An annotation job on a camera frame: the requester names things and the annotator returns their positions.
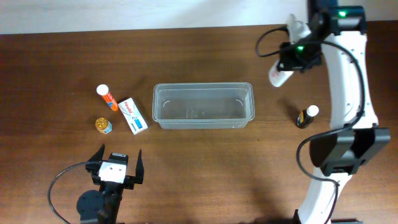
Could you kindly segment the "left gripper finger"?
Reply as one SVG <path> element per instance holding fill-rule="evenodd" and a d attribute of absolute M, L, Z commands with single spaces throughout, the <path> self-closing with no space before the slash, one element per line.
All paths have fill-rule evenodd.
<path fill-rule="evenodd" d="M 135 183 L 142 184 L 144 181 L 144 165 L 142 161 L 142 150 L 139 151 L 136 164 Z"/>
<path fill-rule="evenodd" d="M 101 147 L 99 148 L 99 150 L 91 156 L 91 158 L 88 160 L 88 162 L 102 161 L 104 150 L 105 150 L 105 144 L 102 144 Z"/>

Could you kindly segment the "small gold-lid balm jar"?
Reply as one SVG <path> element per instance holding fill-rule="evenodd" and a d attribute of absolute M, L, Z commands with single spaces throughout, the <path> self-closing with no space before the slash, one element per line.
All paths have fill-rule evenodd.
<path fill-rule="evenodd" d="M 113 129 L 112 124 L 106 118 L 98 118 L 95 121 L 95 127 L 99 132 L 103 134 L 108 134 Z"/>

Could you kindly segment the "dark bottle white cap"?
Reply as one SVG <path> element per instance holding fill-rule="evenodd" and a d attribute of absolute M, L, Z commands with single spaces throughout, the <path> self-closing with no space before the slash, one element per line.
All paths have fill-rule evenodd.
<path fill-rule="evenodd" d="M 307 128 L 314 120 L 314 117 L 319 113 L 319 107 L 311 105 L 307 109 L 300 112 L 297 116 L 297 127 L 300 129 Z"/>

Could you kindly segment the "white spray bottle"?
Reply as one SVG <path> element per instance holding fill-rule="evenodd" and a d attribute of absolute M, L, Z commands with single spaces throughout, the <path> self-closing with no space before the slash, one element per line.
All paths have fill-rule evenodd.
<path fill-rule="evenodd" d="M 279 71 L 279 60 L 276 60 L 269 70 L 269 81 L 274 87 L 281 87 L 294 73 L 293 71 Z"/>

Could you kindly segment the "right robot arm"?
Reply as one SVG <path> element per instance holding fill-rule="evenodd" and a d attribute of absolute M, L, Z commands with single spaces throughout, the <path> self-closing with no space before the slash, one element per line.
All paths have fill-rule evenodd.
<path fill-rule="evenodd" d="M 391 139 L 379 126 L 366 73 L 367 24 L 361 6 L 309 1 L 308 22 L 288 18 L 289 41 L 280 45 L 269 80 L 281 86 L 295 71 L 325 61 L 331 96 L 330 130 L 303 141 L 314 165 L 307 196 L 294 223 L 330 223 L 345 184 Z"/>

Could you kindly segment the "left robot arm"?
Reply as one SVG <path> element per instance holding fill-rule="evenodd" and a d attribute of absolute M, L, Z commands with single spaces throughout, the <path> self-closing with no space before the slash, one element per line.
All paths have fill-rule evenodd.
<path fill-rule="evenodd" d="M 123 191 L 132 190 L 136 184 L 144 181 L 142 152 L 139 152 L 134 176 L 127 175 L 129 157 L 125 154 L 112 153 L 103 159 L 105 145 L 92 155 L 85 165 L 98 190 L 83 193 L 76 210 L 80 214 L 80 223 L 116 223 Z"/>

